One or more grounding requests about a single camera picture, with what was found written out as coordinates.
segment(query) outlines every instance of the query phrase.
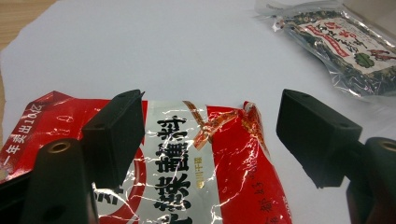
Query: red snack package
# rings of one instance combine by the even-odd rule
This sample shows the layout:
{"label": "red snack package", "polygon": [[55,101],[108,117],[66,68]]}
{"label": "red snack package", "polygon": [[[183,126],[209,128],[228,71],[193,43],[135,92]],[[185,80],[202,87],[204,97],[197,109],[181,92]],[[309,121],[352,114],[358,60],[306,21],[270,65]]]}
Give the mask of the red snack package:
{"label": "red snack package", "polygon": [[[0,183],[31,171],[47,143],[81,139],[107,102],[55,91],[30,103],[0,152]],[[254,104],[142,104],[146,135],[122,186],[94,189],[100,223],[291,223]]]}

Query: seaweed package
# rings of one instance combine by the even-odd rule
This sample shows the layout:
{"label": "seaweed package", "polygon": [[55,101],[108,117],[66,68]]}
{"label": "seaweed package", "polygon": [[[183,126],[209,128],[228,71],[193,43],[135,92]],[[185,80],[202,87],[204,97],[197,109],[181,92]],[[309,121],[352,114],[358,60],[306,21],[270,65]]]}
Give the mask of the seaweed package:
{"label": "seaweed package", "polygon": [[336,1],[304,3],[274,13],[274,30],[287,32],[318,56],[329,69],[335,88],[362,100],[393,100],[394,40],[361,22]]}

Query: table surface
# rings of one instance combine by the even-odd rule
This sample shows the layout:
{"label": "table surface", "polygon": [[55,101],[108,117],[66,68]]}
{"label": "table surface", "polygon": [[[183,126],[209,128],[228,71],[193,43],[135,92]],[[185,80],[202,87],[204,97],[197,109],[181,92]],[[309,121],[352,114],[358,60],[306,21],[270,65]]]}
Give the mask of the table surface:
{"label": "table surface", "polygon": [[[4,49],[19,31],[36,19],[56,0],[0,0],[0,50]],[[5,95],[0,76],[0,120],[3,120]],[[0,129],[0,145],[3,145],[3,130]]]}

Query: crinkled plastic wrapper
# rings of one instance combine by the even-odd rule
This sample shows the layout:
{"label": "crinkled plastic wrapper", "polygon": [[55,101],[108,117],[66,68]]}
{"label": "crinkled plastic wrapper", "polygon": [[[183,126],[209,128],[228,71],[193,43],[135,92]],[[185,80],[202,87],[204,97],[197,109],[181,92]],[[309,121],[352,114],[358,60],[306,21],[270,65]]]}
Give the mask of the crinkled plastic wrapper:
{"label": "crinkled plastic wrapper", "polygon": [[362,100],[396,96],[394,40],[379,35],[334,1],[278,10],[283,29],[327,66],[335,88]]}
{"label": "crinkled plastic wrapper", "polygon": [[[1,182],[30,172],[47,143],[81,139],[107,102],[55,91],[30,103],[0,152]],[[101,224],[291,223],[253,103],[142,104],[146,135],[122,186],[94,189]]]}

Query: food package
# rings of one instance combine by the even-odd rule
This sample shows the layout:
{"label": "food package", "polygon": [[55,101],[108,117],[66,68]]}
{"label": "food package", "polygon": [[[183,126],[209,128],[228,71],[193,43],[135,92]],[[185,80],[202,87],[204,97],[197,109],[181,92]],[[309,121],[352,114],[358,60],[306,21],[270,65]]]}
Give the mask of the food package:
{"label": "food package", "polygon": [[[30,172],[47,143],[81,139],[81,128],[107,103],[57,91],[30,103],[0,152],[1,182]],[[123,184],[92,184],[101,224],[291,223],[253,103],[142,107],[146,135]]]}
{"label": "food package", "polygon": [[257,11],[276,18],[275,31],[284,31],[319,57],[329,69],[335,88],[366,101],[396,95],[394,40],[364,24],[337,1],[277,6],[257,0]]}

